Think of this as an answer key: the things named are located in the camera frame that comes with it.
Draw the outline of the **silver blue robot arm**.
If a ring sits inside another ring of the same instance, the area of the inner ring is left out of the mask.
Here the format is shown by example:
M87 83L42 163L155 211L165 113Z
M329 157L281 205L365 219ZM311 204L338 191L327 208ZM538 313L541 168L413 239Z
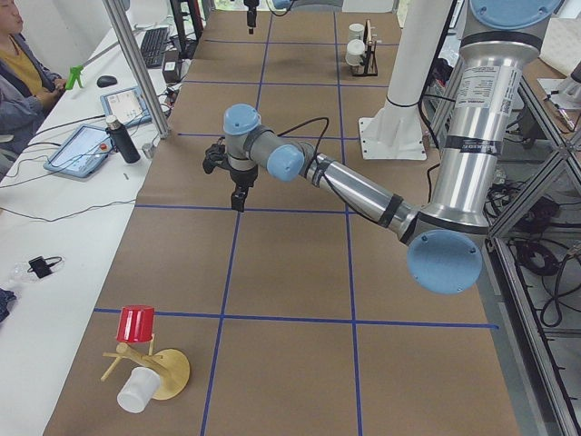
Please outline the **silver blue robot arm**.
M541 51L557 1L471 1L459 46L458 91L448 133L437 148L428 201L407 203L304 141L265 126L257 110L235 104L223 116L219 166L234 181L231 206L242 211L258 171L283 182L302 177L335 194L353 212L394 232L407 248L410 275L422 287L453 294L482 269L487 192L502 152L524 67Z
M250 35L254 34L254 30L256 28L259 4L260 0L243 0L243 5L247 8L246 23L248 27L248 33ZM266 5L273 15L285 16L293 7L294 1L271 0L266 1Z

